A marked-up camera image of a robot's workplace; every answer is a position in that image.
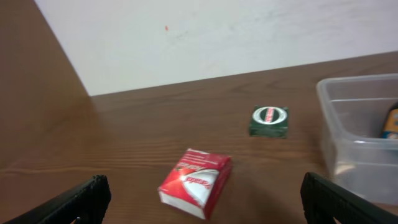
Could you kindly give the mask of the small dark bottle white cap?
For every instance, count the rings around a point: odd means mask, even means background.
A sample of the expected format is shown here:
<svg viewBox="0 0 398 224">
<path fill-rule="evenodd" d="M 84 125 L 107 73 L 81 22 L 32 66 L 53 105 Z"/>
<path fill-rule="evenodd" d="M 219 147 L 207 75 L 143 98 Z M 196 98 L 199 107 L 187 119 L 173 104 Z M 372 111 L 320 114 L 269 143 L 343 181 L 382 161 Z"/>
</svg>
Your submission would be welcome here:
<svg viewBox="0 0 398 224">
<path fill-rule="evenodd" d="M 397 103 L 394 103 L 386 114 L 384 125 L 381 131 L 381 138 L 383 139 L 397 139 L 397 108 Z"/>
</svg>

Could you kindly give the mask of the clear plastic container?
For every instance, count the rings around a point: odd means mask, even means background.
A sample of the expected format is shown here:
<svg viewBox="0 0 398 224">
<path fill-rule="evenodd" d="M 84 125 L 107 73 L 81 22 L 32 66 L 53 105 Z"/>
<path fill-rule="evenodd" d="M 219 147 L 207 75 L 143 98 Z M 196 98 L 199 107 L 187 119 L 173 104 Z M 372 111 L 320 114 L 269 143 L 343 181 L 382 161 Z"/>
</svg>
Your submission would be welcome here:
<svg viewBox="0 0 398 224">
<path fill-rule="evenodd" d="M 381 138 L 397 103 L 397 74 L 328 78 L 317 93 L 321 150 L 332 179 L 366 200 L 397 205 L 397 139 Z"/>
</svg>

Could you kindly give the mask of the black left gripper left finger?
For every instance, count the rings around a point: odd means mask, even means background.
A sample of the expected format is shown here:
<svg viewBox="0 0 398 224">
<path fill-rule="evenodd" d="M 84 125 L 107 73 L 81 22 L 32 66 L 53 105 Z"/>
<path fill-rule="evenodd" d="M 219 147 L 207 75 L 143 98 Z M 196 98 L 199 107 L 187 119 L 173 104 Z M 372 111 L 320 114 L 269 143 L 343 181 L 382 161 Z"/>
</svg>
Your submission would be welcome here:
<svg viewBox="0 0 398 224">
<path fill-rule="evenodd" d="M 105 175 L 95 175 L 6 224 L 101 224 L 111 201 Z"/>
</svg>

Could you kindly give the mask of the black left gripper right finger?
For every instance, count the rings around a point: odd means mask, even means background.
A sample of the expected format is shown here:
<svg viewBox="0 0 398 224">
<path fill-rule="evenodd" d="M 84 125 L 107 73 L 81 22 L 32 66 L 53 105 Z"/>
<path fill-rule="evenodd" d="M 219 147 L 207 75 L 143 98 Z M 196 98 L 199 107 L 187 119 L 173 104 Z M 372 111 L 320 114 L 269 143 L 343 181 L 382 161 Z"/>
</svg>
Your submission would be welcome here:
<svg viewBox="0 0 398 224">
<path fill-rule="evenodd" d="M 308 224 L 397 224 L 397 215 L 314 172 L 305 174 L 300 195 Z"/>
</svg>

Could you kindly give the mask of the green square box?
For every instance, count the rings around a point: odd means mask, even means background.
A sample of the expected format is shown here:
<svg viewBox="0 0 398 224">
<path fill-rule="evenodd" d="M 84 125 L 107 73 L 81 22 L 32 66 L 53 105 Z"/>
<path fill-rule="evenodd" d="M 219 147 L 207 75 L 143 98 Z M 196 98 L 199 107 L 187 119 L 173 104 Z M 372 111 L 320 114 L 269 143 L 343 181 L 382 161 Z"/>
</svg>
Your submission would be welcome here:
<svg viewBox="0 0 398 224">
<path fill-rule="evenodd" d="M 288 130 L 288 107 L 258 105 L 254 107 L 248 127 L 250 136 L 286 139 Z"/>
</svg>

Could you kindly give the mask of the red Panadol box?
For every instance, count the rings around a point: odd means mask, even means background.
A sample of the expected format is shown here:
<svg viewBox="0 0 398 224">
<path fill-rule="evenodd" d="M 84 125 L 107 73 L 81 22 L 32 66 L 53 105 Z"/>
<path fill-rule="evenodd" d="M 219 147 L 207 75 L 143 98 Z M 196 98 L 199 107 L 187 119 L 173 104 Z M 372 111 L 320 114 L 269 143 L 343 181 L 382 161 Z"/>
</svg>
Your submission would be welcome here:
<svg viewBox="0 0 398 224">
<path fill-rule="evenodd" d="M 159 186 L 160 201 L 207 220 L 231 169 L 229 156 L 187 149 Z"/>
</svg>

